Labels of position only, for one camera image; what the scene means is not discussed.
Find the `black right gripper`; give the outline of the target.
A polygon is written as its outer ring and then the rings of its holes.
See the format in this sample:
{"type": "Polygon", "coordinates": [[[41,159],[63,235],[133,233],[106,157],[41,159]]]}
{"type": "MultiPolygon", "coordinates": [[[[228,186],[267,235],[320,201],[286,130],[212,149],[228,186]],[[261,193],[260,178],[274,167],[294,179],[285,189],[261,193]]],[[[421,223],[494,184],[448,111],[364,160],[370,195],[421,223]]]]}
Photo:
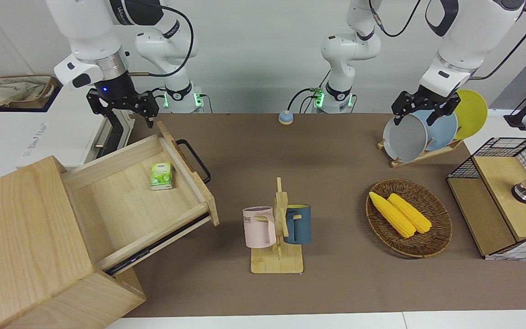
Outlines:
{"type": "Polygon", "coordinates": [[[86,100],[96,115],[108,117],[112,110],[129,110],[143,115],[148,128],[153,128],[158,115],[158,104],[151,91],[137,92],[128,73],[94,83],[86,100]]]}

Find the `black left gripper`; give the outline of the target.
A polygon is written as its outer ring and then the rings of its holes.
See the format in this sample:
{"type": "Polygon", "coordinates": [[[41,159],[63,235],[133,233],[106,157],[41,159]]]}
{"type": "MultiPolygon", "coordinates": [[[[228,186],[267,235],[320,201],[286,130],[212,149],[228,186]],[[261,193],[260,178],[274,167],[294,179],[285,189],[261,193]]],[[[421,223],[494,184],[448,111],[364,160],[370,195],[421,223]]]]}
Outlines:
{"type": "Polygon", "coordinates": [[[434,125],[441,114],[451,114],[462,101],[456,91],[450,96],[441,96],[432,90],[420,85],[415,92],[402,91],[394,100],[391,108],[393,123],[398,126],[403,120],[403,114],[417,110],[432,110],[426,119],[428,126],[434,125]]]}

